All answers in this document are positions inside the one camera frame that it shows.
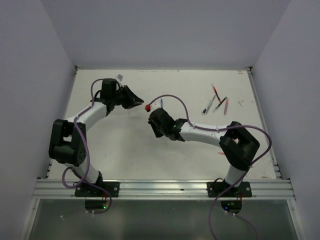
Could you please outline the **white blue marker pen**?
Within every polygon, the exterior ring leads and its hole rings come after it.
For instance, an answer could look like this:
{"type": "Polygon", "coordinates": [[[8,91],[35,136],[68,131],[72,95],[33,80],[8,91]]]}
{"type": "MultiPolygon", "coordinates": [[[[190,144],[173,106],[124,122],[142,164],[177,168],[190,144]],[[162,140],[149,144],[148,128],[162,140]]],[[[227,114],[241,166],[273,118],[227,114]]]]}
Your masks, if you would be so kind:
{"type": "Polygon", "coordinates": [[[216,98],[216,95],[213,96],[213,98],[208,102],[207,106],[205,107],[205,109],[202,111],[202,115],[206,115],[210,109],[210,107],[212,106],[214,100],[216,98]]]}

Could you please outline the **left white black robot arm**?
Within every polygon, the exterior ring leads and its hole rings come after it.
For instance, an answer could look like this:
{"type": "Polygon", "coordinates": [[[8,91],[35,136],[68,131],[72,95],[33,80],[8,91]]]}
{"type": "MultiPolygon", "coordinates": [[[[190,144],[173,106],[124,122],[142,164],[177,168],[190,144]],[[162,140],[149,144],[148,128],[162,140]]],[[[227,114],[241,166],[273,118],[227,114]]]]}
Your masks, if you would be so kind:
{"type": "Polygon", "coordinates": [[[91,85],[96,83],[101,83],[101,88],[97,92],[90,89],[91,101],[87,107],[68,119],[53,122],[48,149],[51,159],[66,166],[61,176],[63,186],[75,189],[86,184],[87,192],[95,197],[103,193],[104,184],[102,174],[91,164],[87,131],[116,106],[129,110],[144,103],[127,85],[114,78],[100,78],[91,85]]]}

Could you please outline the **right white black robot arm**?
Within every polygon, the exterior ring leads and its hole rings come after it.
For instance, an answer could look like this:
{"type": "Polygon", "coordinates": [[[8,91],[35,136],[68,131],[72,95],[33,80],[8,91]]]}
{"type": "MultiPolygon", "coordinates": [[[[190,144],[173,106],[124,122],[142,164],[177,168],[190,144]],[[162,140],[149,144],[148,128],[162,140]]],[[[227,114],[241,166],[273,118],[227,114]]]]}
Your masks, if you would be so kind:
{"type": "Polygon", "coordinates": [[[227,130],[208,131],[209,127],[192,126],[186,119],[174,120],[164,109],[158,108],[148,118],[155,136],[172,141],[199,142],[220,147],[229,162],[229,169],[223,180],[223,192],[235,196],[241,190],[241,176],[249,170],[260,148],[259,141],[239,122],[227,125],[227,130]]]}

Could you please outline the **aluminium rail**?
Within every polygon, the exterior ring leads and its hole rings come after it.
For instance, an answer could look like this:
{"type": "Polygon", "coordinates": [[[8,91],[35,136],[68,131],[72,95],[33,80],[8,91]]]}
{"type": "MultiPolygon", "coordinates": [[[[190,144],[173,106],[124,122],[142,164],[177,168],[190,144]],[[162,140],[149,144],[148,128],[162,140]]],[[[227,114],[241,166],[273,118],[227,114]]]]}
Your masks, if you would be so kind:
{"type": "MultiPolygon", "coordinates": [[[[212,180],[105,180],[119,182],[119,200],[212,200],[222,192],[222,181],[212,180]]],[[[40,179],[36,182],[33,199],[97,199],[75,197],[76,188],[66,188],[60,180],[40,179]]],[[[237,189],[223,194],[233,200],[293,200],[295,194],[289,180],[248,180],[237,189]]]]}
{"type": "MultiPolygon", "coordinates": [[[[250,82],[250,85],[251,85],[251,89],[252,89],[252,92],[253,92],[253,96],[254,96],[256,105],[257,105],[258,114],[259,114],[259,117],[260,117],[260,120],[261,120],[262,127],[267,133],[269,133],[268,128],[267,128],[267,124],[266,124],[266,121],[265,121],[265,116],[264,116],[264,113],[263,113],[263,110],[262,110],[261,101],[259,99],[258,92],[257,92],[256,86],[255,86],[252,67],[246,67],[245,70],[246,70],[248,78],[249,78],[249,82],[250,82]]],[[[270,152],[270,156],[271,156],[272,165],[273,165],[273,168],[274,168],[276,179],[277,180],[282,180],[283,179],[282,178],[282,174],[281,174],[281,171],[280,171],[279,164],[277,162],[277,158],[276,158],[275,153],[274,153],[273,146],[271,147],[269,152],[270,152]]]]}

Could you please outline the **aluminium front rail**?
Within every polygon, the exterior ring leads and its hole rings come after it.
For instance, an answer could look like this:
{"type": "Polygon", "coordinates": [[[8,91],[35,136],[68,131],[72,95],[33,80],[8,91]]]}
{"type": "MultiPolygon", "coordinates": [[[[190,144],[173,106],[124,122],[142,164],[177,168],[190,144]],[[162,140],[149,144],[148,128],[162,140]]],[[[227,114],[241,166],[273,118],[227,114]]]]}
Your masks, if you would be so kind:
{"type": "MultiPolygon", "coordinates": [[[[222,192],[222,181],[212,180],[105,180],[119,182],[119,200],[212,200],[222,192]]],[[[40,179],[36,182],[33,199],[97,199],[75,197],[76,188],[66,188],[60,180],[40,179]]],[[[289,180],[248,180],[237,189],[223,194],[233,200],[293,200],[295,194],[289,180]]]]}

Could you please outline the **aluminium right side rail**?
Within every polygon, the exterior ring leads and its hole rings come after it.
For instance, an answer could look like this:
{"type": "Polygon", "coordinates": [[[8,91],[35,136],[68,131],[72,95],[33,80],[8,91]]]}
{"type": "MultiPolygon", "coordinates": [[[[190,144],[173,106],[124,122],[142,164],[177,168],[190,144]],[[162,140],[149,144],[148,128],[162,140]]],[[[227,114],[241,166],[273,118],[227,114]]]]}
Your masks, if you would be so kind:
{"type": "MultiPolygon", "coordinates": [[[[257,92],[256,86],[255,86],[252,67],[246,67],[245,70],[246,70],[248,78],[249,78],[249,82],[250,82],[250,85],[251,85],[251,89],[252,89],[252,92],[253,92],[253,96],[254,96],[256,105],[257,105],[258,114],[259,114],[259,117],[260,117],[260,120],[261,120],[262,127],[267,133],[269,133],[268,128],[267,128],[267,124],[266,124],[266,121],[265,121],[265,116],[264,116],[264,113],[263,113],[263,110],[262,110],[261,101],[259,99],[258,92],[257,92]]],[[[277,180],[282,180],[283,179],[282,178],[282,174],[281,174],[281,171],[280,171],[279,164],[277,162],[277,158],[276,158],[275,153],[274,153],[273,146],[271,147],[269,152],[270,152],[270,156],[271,156],[272,165],[273,165],[273,168],[274,168],[276,179],[277,180]]]]}

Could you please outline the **red capped pen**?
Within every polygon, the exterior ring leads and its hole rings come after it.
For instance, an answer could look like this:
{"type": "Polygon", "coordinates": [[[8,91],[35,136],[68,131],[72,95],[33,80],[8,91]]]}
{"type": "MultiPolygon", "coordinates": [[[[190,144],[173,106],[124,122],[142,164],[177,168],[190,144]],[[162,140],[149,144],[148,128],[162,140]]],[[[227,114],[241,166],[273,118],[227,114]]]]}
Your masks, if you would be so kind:
{"type": "Polygon", "coordinates": [[[215,95],[216,95],[219,103],[221,103],[222,101],[221,101],[221,98],[220,98],[219,95],[218,95],[218,91],[217,91],[215,85],[212,83],[211,86],[212,86],[212,89],[213,89],[213,91],[214,91],[214,93],[215,93],[215,95]]]}

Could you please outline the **green pen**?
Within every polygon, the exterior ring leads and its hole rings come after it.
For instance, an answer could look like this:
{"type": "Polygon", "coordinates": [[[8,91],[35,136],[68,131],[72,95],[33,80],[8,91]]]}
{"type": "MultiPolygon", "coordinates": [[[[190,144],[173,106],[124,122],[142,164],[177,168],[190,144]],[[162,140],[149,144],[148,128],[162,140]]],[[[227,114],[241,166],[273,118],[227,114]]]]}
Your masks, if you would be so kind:
{"type": "Polygon", "coordinates": [[[228,97],[224,97],[221,102],[212,110],[212,113],[215,113],[217,109],[228,99],[228,97]]]}

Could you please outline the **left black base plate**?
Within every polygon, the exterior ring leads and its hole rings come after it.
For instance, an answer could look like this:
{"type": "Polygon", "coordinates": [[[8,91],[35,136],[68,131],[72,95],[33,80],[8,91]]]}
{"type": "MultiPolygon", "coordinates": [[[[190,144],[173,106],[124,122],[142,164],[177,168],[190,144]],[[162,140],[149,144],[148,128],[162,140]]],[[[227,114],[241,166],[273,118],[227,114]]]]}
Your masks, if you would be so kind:
{"type": "Polygon", "coordinates": [[[83,183],[75,190],[74,196],[80,198],[104,198],[107,191],[112,198],[117,198],[120,191],[120,183],[118,181],[103,181],[96,186],[92,183],[83,183]]]}

